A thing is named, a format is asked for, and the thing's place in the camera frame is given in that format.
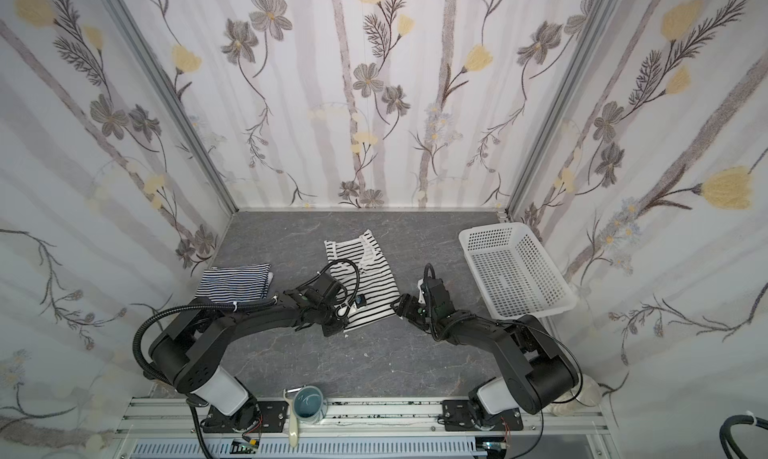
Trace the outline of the blue white striped tank top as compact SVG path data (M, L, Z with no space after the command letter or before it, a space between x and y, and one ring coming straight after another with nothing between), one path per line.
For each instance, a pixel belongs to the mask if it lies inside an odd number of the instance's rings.
M211 268L202 274L196 296L212 302L262 303L272 279L270 264Z

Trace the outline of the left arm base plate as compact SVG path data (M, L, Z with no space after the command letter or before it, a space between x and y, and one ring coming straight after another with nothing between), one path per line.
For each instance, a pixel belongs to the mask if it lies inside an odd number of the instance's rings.
M282 433L287 419L286 401L249 400L233 416L226 416L211 406L201 427L205 433Z

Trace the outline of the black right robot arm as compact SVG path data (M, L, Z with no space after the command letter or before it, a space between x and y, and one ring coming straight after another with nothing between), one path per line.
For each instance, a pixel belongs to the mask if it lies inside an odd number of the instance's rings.
M436 342L475 347L494 357L499 376L469 394L479 416L512 409L536 414L580 384L575 364L532 315L503 323L457 309L435 278L422 281L418 297L403 294L391 309Z

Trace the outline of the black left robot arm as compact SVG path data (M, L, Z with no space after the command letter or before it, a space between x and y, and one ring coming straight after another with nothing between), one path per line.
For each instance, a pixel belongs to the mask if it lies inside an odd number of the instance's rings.
M155 314L137 330L133 353L146 377L227 418L253 415L253 395L221 362L233 342L272 329L318 325L326 337L343 331L358 296L360 278L343 284L322 271L267 303L195 299Z

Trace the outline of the black white striped tank top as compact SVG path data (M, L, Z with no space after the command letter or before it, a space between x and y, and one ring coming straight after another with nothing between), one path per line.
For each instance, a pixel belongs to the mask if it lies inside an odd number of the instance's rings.
M360 275L357 295L364 305L353 304L345 331L353 331L394 315L391 305L400 292L391 267L370 230L344 242L324 242L329 262L347 259L355 263Z

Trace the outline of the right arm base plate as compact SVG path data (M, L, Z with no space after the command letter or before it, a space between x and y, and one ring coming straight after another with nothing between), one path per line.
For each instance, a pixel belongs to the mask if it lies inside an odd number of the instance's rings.
M518 408L488 413L472 399L446 399L441 402L441 408L437 422L447 432L516 432L524 428Z

